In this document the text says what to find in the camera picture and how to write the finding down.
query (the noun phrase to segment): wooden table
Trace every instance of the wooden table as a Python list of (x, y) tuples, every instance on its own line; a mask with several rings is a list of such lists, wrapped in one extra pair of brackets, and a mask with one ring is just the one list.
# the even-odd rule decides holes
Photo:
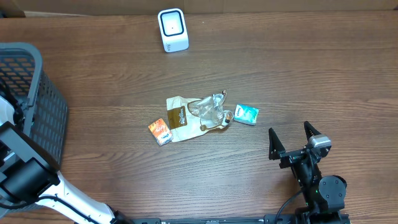
[[(62, 173), (130, 217), (248, 217), (275, 213), (298, 189), (268, 160), (267, 130), (287, 149), (303, 122), (329, 135), (323, 175), (348, 182), (353, 223), (398, 219), (398, 13), (187, 15), (190, 48), (166, 54), (156, 16), (1, 19), (1, 42), (30, 42), (70, 106)], [(260, 109), (159, 147), (148, 130), (166, 98), (228, 89), (224, 108)], [(286, 208), (303, 205), (298, 199)], [(0, 223), (71, 223), (49, 209)]]

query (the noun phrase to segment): teal package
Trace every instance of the teal package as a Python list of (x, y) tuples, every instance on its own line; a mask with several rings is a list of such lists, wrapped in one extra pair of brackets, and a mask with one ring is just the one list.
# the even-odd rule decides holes
[(256, 125), (259, 110), (251, 106), (236, 105), (234, 120), (244, 124)]

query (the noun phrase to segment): orange packet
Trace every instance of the orange packet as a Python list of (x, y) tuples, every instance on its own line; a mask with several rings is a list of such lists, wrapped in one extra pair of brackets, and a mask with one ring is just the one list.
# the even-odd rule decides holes
[(157, 121), (153, 122), (151, 125), (148, 126), (151, 133), (156, 138), (157, 143), (160, 146), (168, 143), (173, 139), (172, 133), (167, 127), (167, 124), (164, 122), (162, 118), (158, 119)]

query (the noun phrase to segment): gray plastic basket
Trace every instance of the gray plastic basket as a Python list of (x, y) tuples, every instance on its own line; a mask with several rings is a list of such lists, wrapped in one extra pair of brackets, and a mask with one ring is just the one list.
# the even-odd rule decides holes
[[(0, 78), (24, 109), (23, 132), (60, 164), (69, 109), (65, 98), (44, 73), (39, 50), (27, 43), (0, 43)], [(3, 198), (0, 203), (12, 205)], [(40, 207), (33, 204), (18, 210), (0, 208), (0, 217)]]

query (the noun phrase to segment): plastic bag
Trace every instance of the plastic bag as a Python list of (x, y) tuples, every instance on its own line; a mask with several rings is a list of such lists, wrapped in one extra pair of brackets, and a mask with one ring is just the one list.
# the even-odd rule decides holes
[(167, 116), (173, 142), (201, 136), (212, 129), (223, 129), (233, 113), (223, 110), (226, 90), (203, 99), (175, 96), (167, 99)]

